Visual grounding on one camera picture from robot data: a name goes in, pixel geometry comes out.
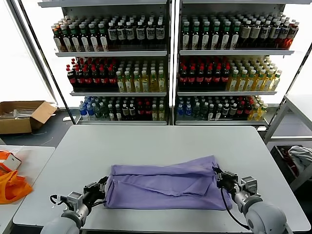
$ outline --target purple shirt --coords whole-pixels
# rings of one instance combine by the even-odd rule
[[[113,165],[107,181],[106,204],[112,209],[225,210],[214,156],[171,166]],[[224,192],[228,207],[230,196]]]

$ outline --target open cardboard box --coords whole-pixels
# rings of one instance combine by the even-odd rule
[[[4,101],[0,102],[0,115],[14,109],[35,109],[31,117],[0,119],[0,134],[31,133],[39,129],[57,110],[46,101]]]

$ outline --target metal shelf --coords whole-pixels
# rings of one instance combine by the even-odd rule
[[[91,124],[91,125],[167,125],[167,122],[166,121],[80,120],[77,124]]]
[[[183,3],[310,4],[311,0],[183,0]]]
[[[104,96],[104,97],[165,97],[166,92],[163,93],[112,93],[112,92],[79,92],[72,91],[71,96]]]
[[[180,55],[291,55],[292,50],[180,50]]]
[[[262,121],[196,121],[196,120],[177,120],[176,125],[239,125],[239,126],[268,126],[268,123],[265,120]]]
[[[155,5],[166,4],[166,0],[51,0],[38,2],[45,7],[75,7],[75,6],[112,6],[112,5]]]
[[[138,57],[138,56],[166,56],[167,51],[108,51],[108,52],[60,52],[58,57]]]
[[[178,96],[253,96],[274,95],[275,91],[253,91],[253,92],[229,92],[229,91],[207,91],[207,92],[177,92]]]

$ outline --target orange bag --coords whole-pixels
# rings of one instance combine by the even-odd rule
[[[8,204],[21,199],[32,192],[25,178],[13,171],[0,176],[0,204]]]

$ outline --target cable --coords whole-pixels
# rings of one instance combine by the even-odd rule
[[[232,215],[232,213],[230,212],[229,207],[228,207],[228,205],[226,204],[225,199],[224,199],[223,187],[221,188],[221,196],[222,196],[222,200],[223,200],[224,205],[225,205],[225,209],[228,211],[228,213],[229,213],[229,215],[232,217],[232,219],[234,219],[234,221],[235,221],[236,223],[238,223],[240,226],[242,226],[243,228],[246,228],[247,230],[250,230],[250,228],[249,228],[247,225],[244,225],[244,224],[242,224],[241,222],[239,222],[239,221]]]

